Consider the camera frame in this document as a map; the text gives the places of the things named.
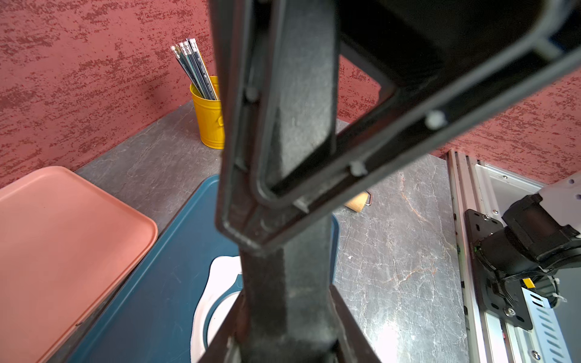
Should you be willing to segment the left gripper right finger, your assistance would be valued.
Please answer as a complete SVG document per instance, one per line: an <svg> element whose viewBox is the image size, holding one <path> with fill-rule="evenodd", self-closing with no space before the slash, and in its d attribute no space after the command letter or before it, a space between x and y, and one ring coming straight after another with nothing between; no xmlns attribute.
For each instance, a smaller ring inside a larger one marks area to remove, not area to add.
<svg viewBox="0 0 581 363"><path fill-rule="evenodd" d="M334 285L330 286L330 295L338 329L334 346L336 362L380 362Z"/></svg>

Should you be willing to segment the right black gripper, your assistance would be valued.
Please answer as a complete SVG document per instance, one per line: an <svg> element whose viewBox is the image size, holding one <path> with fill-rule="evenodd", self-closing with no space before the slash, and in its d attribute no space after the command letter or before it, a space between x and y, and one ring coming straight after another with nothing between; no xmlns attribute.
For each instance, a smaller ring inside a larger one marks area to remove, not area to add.
<svg viewBox="0 0 581 363"><path fill-rule="evenodd" d="M341 1L339 52L404 91L504 91L580 66L578 1Z"/></svg>

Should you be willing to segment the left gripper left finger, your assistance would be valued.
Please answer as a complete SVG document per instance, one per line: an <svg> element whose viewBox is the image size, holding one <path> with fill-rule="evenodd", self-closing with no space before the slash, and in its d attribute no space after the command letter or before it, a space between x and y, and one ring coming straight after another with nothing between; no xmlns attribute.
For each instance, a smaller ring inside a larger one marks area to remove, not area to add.
<svg viewBox="0 0 581 363"><path fill-rule="evenodd" d="M238 316L245 302L245 293L240 292L219 330L216 332L210 346L199 359L205 362L242 362L240 346L236 334Z"/></svg>

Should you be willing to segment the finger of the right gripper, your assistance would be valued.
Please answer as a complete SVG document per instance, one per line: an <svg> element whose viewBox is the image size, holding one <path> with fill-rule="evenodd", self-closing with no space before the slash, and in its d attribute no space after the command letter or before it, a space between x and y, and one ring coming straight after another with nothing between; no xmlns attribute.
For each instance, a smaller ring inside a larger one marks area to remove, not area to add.
<svg viewBox="0 0 581 363"><path fill-rule="evenodd" d="M382 86L340 55L340 2L210 3L225 122L216 227L240 249L242 362L336 361L332 212L558 78Z"/></svg>

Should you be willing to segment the teal tray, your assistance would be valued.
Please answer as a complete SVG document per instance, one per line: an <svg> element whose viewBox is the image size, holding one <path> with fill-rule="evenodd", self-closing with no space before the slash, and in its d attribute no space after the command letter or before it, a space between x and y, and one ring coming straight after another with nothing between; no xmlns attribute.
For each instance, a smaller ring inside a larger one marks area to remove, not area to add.
<svg viewBox="0 0 581 363"><path fill-rule="evenodd" d="M215 226L219 177L206 178L68 359L192 362L195 310L215 260L239 262Z"/></svg>

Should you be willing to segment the white dough piece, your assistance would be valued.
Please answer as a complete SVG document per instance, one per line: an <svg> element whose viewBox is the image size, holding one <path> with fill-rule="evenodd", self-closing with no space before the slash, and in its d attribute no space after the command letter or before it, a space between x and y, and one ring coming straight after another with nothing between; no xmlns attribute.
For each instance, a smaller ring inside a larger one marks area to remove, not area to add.
<svg viewBox="0 0 581 363"><path fill-rule="evenodd" d="M190 339L191 362L198 362L212 343L243 288L240 257L216 257L198 301Z"/></svg>

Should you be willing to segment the wooden rolling pin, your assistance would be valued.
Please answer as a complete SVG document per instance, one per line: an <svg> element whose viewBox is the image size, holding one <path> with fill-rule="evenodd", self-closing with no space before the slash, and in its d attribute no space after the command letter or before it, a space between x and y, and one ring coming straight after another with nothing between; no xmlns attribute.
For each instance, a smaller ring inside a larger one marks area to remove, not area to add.
<svg viewBox="0 0 581 363"><path fill-rule="evenodd" d="M369 191L364 191L344 205L355 213L361 213L365 207L372 205L372 194Z"/></svg>

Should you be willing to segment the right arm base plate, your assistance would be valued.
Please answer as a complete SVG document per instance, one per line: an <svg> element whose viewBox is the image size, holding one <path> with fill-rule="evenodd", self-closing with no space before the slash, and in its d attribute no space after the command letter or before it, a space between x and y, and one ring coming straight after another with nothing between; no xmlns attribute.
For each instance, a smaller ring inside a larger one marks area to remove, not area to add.
<svg viewBox="0 0 581 363"><path fill-rule="evenodd" d="M503 322L532 330L520 281L505 280L523 266L523 259L508 241L505 226L472 209L464 212L464 223L479 307Z"/></svg>

